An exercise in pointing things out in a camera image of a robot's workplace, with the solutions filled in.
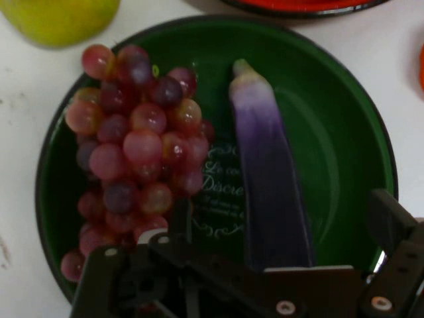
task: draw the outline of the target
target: purple eggplant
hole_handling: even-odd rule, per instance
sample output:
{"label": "purple eggplant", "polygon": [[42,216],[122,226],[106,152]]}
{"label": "purple eggplant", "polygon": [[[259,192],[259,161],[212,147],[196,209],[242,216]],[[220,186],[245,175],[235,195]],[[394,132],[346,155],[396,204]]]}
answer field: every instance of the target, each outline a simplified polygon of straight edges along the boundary
{"label": "purple eggplant", "polygon": [[246,196],[246,265],[256,271],[312,267],[310,225],[272,86],[245,60],[237,60],[233,72],[229,95]]}

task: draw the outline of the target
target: green plate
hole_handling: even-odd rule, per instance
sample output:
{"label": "green plate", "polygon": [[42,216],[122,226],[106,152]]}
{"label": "green plate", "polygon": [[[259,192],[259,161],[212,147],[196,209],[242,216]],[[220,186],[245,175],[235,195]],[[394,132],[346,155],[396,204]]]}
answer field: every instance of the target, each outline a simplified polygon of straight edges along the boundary
{"label": "green plate", "polygon": [[[373,188],[398,196],[394,155],[370,97],[351,73],[308,39],[277,25],[235,17],[190,17],[142,31],[120,43],[145,47],[165,73],[189,66],[199,76],[196,100],[216,128],[203,191],[193,198],[193,237],[203,250],[242,260],[244,195],[228,98],[231,66],[246,58],[272,84],[311,219],[317,263],[371,269],[378,247],[365,227]],[[36,181],[36,213],[52,272],[71,300],[75,285],[60,273],[61,257],[78,245],[76,201],[86,187],[76,166],[76,142],[63,112],[81,86],[71,88],[46,136]]]}

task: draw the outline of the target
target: metal bolt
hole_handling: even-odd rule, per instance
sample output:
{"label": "metal bolt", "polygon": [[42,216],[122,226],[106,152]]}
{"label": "metal bolt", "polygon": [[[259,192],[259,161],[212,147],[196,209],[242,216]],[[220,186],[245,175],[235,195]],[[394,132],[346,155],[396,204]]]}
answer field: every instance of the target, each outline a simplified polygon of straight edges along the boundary
{"label": "metal bolt", "polygon": [[376,296],[371,299],[371,305],[378,311],[389,311],[393,308],[393,304],[385,297]]}
{"label": "metal bolt", "polygon": [[160,237],[158,239],[158,243],[159,244],[168,244],[170,242],[170,238],[169,237]]}
{"label": "metal bolt", "polygon": [[281,300],[277,303],[276,311],[282,316],[290,316],[296,312],[296,306],[291,301]]}
{"label": "metal bolt", "polygon": [[114,256],[118,254],[118,250],[116,248],[110,248],[109,250],[105,251],[105,256]]}
{"label": "metal bolt", "polygon": [[370,274],[370,275],[368,275],[368,276],[367,276],[367,278],[366,278],[366,280],[365,280],[366,284],[367,284],[367,285],[371,284],[371,282],[372,282],[372,280],[374,279],[374,277],[376,277],[376,275],[375,275],[375,274]]}

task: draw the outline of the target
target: red bowl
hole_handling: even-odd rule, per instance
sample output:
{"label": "red bowl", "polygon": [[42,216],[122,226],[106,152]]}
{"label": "red bowl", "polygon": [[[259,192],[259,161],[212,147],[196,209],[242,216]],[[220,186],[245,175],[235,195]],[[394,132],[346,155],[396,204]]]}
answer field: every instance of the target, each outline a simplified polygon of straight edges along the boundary
{"label": "red bowl", "polygon": [[232,6],[264,15],[311,18],[344,15],[389,0],[222,0]]}

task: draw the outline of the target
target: white table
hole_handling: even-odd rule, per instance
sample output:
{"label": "white table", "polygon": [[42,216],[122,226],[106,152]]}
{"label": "white table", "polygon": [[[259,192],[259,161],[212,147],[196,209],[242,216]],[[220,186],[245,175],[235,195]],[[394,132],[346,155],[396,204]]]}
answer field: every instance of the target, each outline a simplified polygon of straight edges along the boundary
{"label": "white table", "polygon": [[[218,0],[124,0],[105,32],[65,50],[29,44],[0,17],[0,237],[10,254],[8,263],[0,252],[2,318],[65,318],[70,312],[38,239],[34,179],[50,120],[81,74],[81,51],[94,42],[112,46],[170,19],[211,13],[247,15]],[[417,81],[424,2],[391,0],[349,16],[279,23],[326,48],[371,95],[393,143],[400,201],[424,217],[424,93]]]}

